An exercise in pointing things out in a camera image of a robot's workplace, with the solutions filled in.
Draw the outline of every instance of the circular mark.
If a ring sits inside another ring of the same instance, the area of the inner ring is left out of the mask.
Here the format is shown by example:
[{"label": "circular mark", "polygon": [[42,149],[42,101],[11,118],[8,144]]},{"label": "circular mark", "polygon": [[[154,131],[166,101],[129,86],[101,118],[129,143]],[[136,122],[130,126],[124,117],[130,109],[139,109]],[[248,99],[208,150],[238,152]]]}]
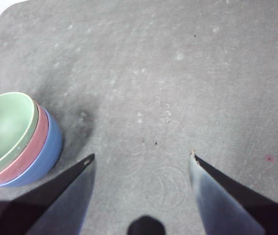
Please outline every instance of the circular mark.
[{"label": "circular mark", "polygon": [[148,100],[149,111],[153,112],[153,129],[161,135],[173,132],[181,123],[185,113],[184,91],[176,86],[159,88]]},{"label": "circular mark", "polygon": [[136,174],[143,165],[144,155],[133,155],[125,153],[116,153],[110,157],[109,164],[114,166],[115,176],[120,178],[127,178]]},{"label": "circular mark", "polygon": [[271,163],[275,161],[275,158],[273,155],[268,154],[268,155],[265,155],[264,158],[266,161],[271,162]]},{"label": "circular mark", "polygon": [[151,136],[150,127],[142,122],[126,124],[118,136],[119,149],[131,155],[143,154],[146,151],[145,142]]},{"label": "circular mark", "polygon": [[186,178],[174,167],[152,171],[145,180],[145,198],[148,204],[158,211],[169,211],[178,207],[185,200],[186,193]]}]

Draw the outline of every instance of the bowl rim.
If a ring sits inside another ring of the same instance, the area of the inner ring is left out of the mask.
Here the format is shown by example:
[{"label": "bowl rim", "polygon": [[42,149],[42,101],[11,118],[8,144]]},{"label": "bowl rim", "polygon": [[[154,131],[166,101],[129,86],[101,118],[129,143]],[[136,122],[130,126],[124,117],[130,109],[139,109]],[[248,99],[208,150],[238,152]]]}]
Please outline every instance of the bowl rim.
[{"label": "bowl rim", "polygon": [[[29,144],[26,146],[26,148],[19,154],[19,156],[11,162],[10,165],[8,165],[5,169],[0,171],[0,181],[6,180],[5,182],[9,182],[12,179],[16,178],[20,174],[22,174],[38,157],[40,154],[47,138],[48,134],[48,117],[46,115],[46,112],[44,109],[34,100],[34,103],[36,104],[38,108],[38,123],[35,129],[34,134],[30,138]],[[29,146],[33,145],[35,140],[34,136],[36,138],[40,138],[40,140],[37,140],[38,142],[42,143],[38,145],[37,148],[30,151]]]},{"label": "bowl rim", "polygon": [[53,165],[55,165],[55,163],[58,161],[63,146],[63,134],[59,124],[54,119],[54,117],[43,106],[41,107],[46,113],[48,119],[48,127],[49,127],[45,144],[43,145],[40,153],[33,161],[33,163],[23,173],[21,173],[19,176],[6,183],[0,184],[0,187],[20,187],[20,186],[32,184],[42,179],[53,168],[53,166],[50,167],[49,170],[47,170],[45,173],[44,171],[39,171],[39,174],[35,174],[35,177],[33,177],[34,175],[32,172],[33,167],[35,166],[36,168],[38,168],[38,166],[42,164],[43,157],[46,156],[47,153],[53,155],[53,153],[50,151],[50,147],[51,147],[50,145],[51,143],[55,144],[55,141],[59,142],[60,148],[58,149],[57,152],[53,151],[54,153],[57,153],[57,155],[54,155],[54,157],[52,158],[54,160],[51,162],[53,162]]},{"label": "bowl rim", "polygon": [[35,118],[35,112],[38,112],[38,108],[36,107],[34,101],[32,100],[32,98],[30,96],[28,96],[25,93],[22,92],[7,92],[7,93],[3,93],[0,94],[1,96],[5,96],[5,95],[10,95],[10,94],[20,94],[22,96],[25,96],[29,101],[31,101],[32,106],[31,106],[31,111],[32,111],[32,117],[31,120],[29,122],[29,124],[27,125],[27,128],[25,129],[24,133],[22,134],[22,136],[18,139],[18,141],[13,145],[13,147],[11,147],[3,156],[0,157],[0,162],[3,161],[3,159],[5,159],[14,149],[16,149],[16,147],[20,144],[20,142],[24,139],[24,137],[28,134],[28,131],[34,121]]}]

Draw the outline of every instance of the black object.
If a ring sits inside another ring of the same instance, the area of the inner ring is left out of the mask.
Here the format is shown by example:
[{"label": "black object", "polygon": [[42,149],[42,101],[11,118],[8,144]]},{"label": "black object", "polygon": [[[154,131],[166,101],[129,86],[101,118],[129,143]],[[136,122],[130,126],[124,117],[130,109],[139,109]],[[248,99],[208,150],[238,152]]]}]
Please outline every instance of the black object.
[{"label": "black object", "polygon": [[0,201],[0,234],[54,234],[60,228],[58,234],[78,234],[94,178],[95,159],[91,154],[15,200]]},{"label": "black object", "polygon": [[127,235],[165,235],[163,224],[148,215],[133,221]]},{"label": "black object", "polygon": [[[202,169],[205,170],[205,172],[208,173],[210,177],[212,177],[229,195],[231,195],[232,198],[234,198],[242,206],[246,212],[248,212],[248,214],[259,225],[262,226],[266,235],[278,235],[278,203],[236,182],[198,156],[195,156],[195,161],[197,161]],[[208,189],[210,190],[210,195],[198,195],[200,200],[203,201],[201,197],[212,197],[216,193],[213,188]],[[221,207],[216,206],[215,209],[220,208],[225,210],[226,207],[227,206],[224,203]],[[230,220],[230,218],[224,218],[224,220],[224,225],[217,225],[217,227],[227,225],[227,222]]]}]

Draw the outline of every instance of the white speck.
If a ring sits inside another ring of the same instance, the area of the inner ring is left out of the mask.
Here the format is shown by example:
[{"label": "white speck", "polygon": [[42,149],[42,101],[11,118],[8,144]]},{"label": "white speck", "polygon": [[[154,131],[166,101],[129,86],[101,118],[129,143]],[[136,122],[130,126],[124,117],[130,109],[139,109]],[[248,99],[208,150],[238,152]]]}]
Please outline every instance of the white speck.
[{"label": "white speck", "polygon": [[213,31],[213,33],[215,33],[215,34],[218,33],[219,27],[215,27],[212,31]]},{"label": "white speck", "polygon": [[88,163],[90,163],[90,160],[87,159],[85,162],[84,162],[84,165],[87,165]]},{"label": "white speck", "polygon": [[185,58],[185,54],[181,53],[181,52],[177,52],[175,59],[176,60],[183,60]]}]

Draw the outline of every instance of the pink bowl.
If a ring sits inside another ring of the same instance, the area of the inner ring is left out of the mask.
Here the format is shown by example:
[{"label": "pink bowl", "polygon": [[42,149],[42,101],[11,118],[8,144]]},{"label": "pink bowl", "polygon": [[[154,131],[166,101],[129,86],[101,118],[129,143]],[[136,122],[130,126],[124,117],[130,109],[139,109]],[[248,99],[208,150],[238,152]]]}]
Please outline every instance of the pink bowl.
[{"label": "pink bowl", "polygon": [[4,170],[0,172],[0,184],[6,183],[22,174],[40,153],[48,132],[48,120],[43,108],[38,105],[38,123],[27,147]]}]

